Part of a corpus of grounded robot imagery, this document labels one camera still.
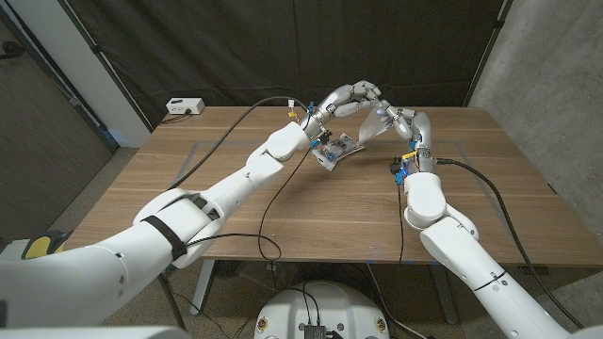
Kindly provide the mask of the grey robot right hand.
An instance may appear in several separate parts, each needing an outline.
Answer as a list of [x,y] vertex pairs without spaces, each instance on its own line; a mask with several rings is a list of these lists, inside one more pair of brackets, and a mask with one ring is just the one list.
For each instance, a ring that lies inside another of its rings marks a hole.
[[410,152],[416,152],[410,173],[435,173],[431,152],[432,128],[427,114],[410,108],[397,108],[382,100],[377,105],[377,115],[387,129],[393,128],[408,142]]

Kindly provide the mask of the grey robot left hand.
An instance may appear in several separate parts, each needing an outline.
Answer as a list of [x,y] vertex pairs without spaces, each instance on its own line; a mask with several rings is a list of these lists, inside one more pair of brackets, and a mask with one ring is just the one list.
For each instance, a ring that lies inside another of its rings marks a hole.
[[301,121],[301,128],[309,138],[317,137],[322,127],[333,118],[345,118],[359,110],[375,106],[382,95],[374,84],[362,80],[343,85],[332,91]]

